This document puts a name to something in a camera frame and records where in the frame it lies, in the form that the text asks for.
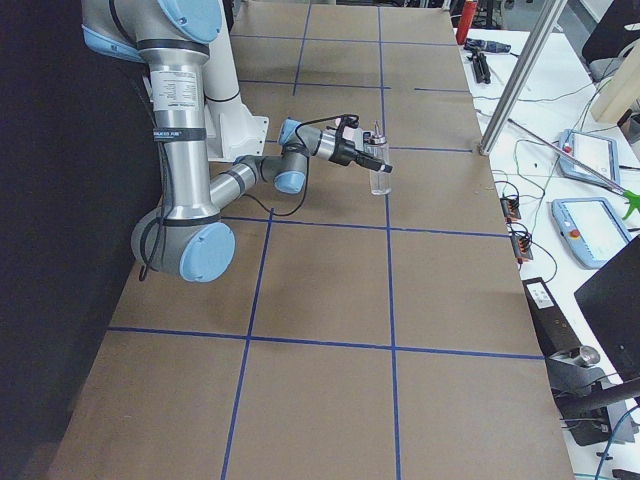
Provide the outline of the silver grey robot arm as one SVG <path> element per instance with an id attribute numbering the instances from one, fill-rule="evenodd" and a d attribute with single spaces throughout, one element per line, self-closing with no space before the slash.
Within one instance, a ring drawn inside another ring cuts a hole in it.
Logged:
<path id="1" fill-rule="evenodd" d="M 210 282 L 227 270 L 236 240 L 220 215 L 254 185 L 301 193 L 312 158 L 382 174 L 392 170 L 363 148 L 353 114 L 286 120 L 280 153 L 265 155 L 269 121 L 242 101 L 228 12 L 221 1 L 82 5 L 84 40 L 92 51 L 149 70 L 163 197 L 136 225 L 133 253 L 146 269 L 189 282 Z"/>

